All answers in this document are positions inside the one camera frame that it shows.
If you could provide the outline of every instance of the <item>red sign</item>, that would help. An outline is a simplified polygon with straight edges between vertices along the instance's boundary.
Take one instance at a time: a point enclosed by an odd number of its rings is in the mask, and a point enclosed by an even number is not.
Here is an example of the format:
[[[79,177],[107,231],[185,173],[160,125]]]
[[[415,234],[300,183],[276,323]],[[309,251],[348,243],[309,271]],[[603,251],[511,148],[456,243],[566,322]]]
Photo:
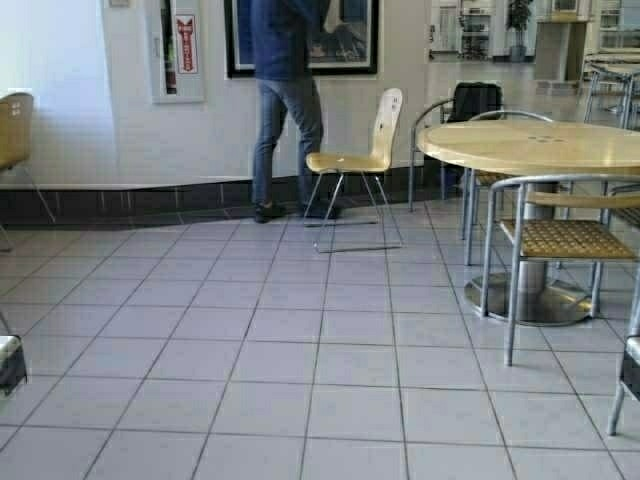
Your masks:
[[[180,73],[198,73],[198,56],[196,52],[196,19],[194,15],[177,15],[176,23],[180,34]]]

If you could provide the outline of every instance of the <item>round table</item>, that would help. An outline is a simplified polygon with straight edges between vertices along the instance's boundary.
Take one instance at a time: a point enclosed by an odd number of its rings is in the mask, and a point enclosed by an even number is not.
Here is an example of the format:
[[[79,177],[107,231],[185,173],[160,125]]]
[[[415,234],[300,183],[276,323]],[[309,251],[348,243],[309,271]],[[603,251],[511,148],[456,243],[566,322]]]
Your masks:
[[[640,134],[629,130],[566,122],[493,120],[464,122],[425,129],[420,150],[442,162],[515,176],[545,174],[640,175]],[[555,184],[530,188],[555,191]],[[554,209],[527,205],[525,218],[553,218]],[[490,279],[489,311],[504,319],[508,312],[509,274]],[[480,311],[482,278],[465,287],[471,305]],[[589,294],[547,279],[547,265],[523,262],[520,267],[517,319],[526,325],[567,325],[584,319]]]

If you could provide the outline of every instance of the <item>picture frame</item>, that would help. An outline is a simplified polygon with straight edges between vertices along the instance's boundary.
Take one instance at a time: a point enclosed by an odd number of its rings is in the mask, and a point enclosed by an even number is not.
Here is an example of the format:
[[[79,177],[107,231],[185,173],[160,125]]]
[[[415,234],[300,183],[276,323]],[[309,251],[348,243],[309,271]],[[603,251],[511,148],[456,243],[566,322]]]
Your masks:
[[[224,2],[228,78],[255,73],[251,1]],[[377,74],[379,21],[379,0],[331,0],[323,31],[309,39],[313,74]]]

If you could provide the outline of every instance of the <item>person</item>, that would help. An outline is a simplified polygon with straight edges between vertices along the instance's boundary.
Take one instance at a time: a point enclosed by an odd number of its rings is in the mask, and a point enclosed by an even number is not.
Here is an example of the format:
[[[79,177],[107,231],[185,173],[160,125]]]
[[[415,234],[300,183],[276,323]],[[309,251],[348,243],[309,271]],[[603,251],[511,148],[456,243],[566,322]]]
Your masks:
[[[324,29],[330,0],[252,0],[251,32],[255,76],[260,95],[260,133],[253,160],[255,221],[266,223],[286,215],[271,195],[273,152],[287,113],[300,130],[298,146],[298,204],[307,209],[311,176],[309,153],[318,152],[324,135],[322,108],[309,69],[308,38]],[[324,218],[328,205],[314,201],[311,218]],[[330,218],[338,216],[334,209]]]

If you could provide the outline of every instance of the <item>table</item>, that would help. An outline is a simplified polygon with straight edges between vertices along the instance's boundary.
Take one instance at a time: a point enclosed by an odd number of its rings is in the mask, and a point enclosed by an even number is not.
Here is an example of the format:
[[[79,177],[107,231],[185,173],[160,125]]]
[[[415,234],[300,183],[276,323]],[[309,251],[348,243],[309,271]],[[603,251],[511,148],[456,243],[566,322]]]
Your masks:
[[[494,120],[464,122],[423,130],[418,147],[431,157],[465,168],[510,175],[562,173],[640,174],[640,134],[599,125]],[[540,184],[555,191],[555,184]],[[525,218],[553,218],[553,208],[528,205]],[[490,280],[489,311],[504,319],[508,311],[508,274]],[[482,278],[465,287],[465,296],[480,312]],[[520,268],[518,322],[568,325],[584,319],[589,294],[561,281],[549,282],[547,265],[523,262]]]
[[[628,128],[634,100],[636,78],[640,76],[640,65],[637,63],[626,62],[600,63],[595,60],[589,60],[587,64],[591,67],[593,73],[589,96],[587,97],[585,122],[588,122],[591,117],[593,98],[598,95],[603,95],[599,89],[601,77],[609,77],[615,78],[624,87],[624,93],[622,96],[622,112],[620,115],[620,128]]]

